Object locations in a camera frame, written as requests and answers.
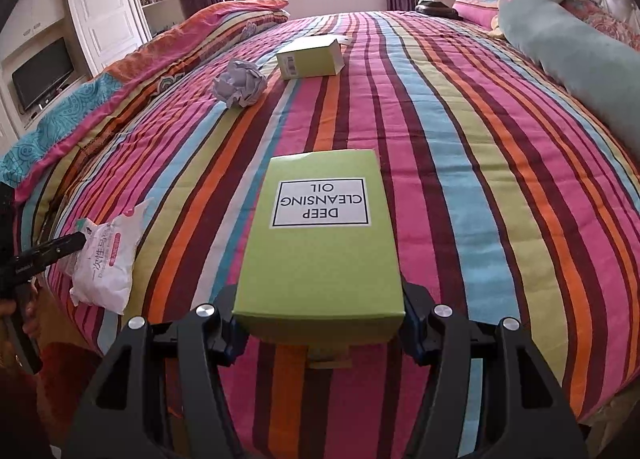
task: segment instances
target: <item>green box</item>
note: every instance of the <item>green box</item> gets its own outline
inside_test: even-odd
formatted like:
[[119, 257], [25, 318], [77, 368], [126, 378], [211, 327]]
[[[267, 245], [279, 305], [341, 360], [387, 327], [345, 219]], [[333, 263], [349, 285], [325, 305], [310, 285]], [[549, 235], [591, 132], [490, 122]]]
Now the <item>green box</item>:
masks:
[[344, 67], [336, 35], [301, 36], [276, 52], [283, 80], [332, 76]]
[[277, 344], [388, 342], [404, 317], [380, 166], [372, 150], [271, 159], [234, 314]]

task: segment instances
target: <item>plastic bag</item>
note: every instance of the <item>plastic bag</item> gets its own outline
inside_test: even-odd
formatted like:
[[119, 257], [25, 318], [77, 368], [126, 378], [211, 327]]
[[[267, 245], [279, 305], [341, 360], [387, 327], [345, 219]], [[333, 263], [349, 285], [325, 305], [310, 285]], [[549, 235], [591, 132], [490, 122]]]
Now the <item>plastic bag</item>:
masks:
[[133, 262], [142, 238], [146, 200], [106, 224], [80, 221], [79, 231], [86, 236], [76, 261], [66, 262], [68, 274], [73, 266], [73, 287], [69, 292], [74, 305], [84, 302], [123, 314], [129, 302]]

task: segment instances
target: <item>bed sheet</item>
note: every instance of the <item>bed sheet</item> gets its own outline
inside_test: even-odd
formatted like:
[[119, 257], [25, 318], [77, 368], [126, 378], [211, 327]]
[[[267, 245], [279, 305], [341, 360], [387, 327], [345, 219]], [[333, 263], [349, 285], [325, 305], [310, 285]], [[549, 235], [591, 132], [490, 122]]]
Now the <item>bed sheet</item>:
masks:
[[[345, 34], [337, 76], [283, 81], [274, 53], [293, 38]], [[225, 109], [210, 92], [232, 58], [268, 78], [260, 101]], [[22, 212], [46, 238], [76, 219], [105, 222], [152, 198], [125, 315], [70, 304], [101, 351], [133, 315], [182, 317], [236, 283], [260, 182], [272, 156], [342, 148], [378, 154], [401, 271], [436, 301], [530, 329], [578, 417], [638, 370], [638, 170], [592, 114], [506, 43], [413, 12], [283, 23], [176, 78], [83, 159], [48, 168]], [[353, 348], [353, 367], [305, 368], [305, 351], [252, 339], [222, 370], [249, 450], [278, 458], [401, 457], [427, 370], [397, 341]], [[479, 413], [474, 362], [461, 451]]]

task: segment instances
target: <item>person's hand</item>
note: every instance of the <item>person's hand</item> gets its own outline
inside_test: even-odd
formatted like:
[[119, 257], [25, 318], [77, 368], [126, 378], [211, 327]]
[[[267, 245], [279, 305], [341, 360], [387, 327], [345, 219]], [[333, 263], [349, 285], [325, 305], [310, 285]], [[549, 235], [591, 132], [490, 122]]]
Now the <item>person's hand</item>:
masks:
[[[40, 322], [36, 315], [37, 299], [38, 290], [33, 285], [31, 286], [31, 299], [25, 308], [26, 320], [22, 326], [24, 333], [31, 338], [37, 338], [40, 335]], [[15, 300], [0, 300], [0, 317], [12, 315], [16, 308]]]

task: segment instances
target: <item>metal screw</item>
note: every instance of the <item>metal screw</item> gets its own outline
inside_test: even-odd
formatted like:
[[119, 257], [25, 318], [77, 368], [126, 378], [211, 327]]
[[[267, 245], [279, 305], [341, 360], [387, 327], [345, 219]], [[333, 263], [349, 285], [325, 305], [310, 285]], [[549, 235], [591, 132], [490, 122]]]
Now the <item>metal screw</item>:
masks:
[[449, 318], [453, 314], [453, 309], [448, 305], [438, 304], [433, 308], [433, 312], [440, 318]]
[[502, 325], [504, 325], [505, 329], [510, 331], [517, 331], [520, 329], [520, 322], [518, 322], [516, 318], [505, 318], [502, 320]]
[[142, 316], [134, 316], [127, 324], [129, 329], [140, 329], [145, 325], [145, 319]]
[[216, 312], [216, 308], [211, 304], [202, 304], [196, 307], [196, 315], [206, 318]]

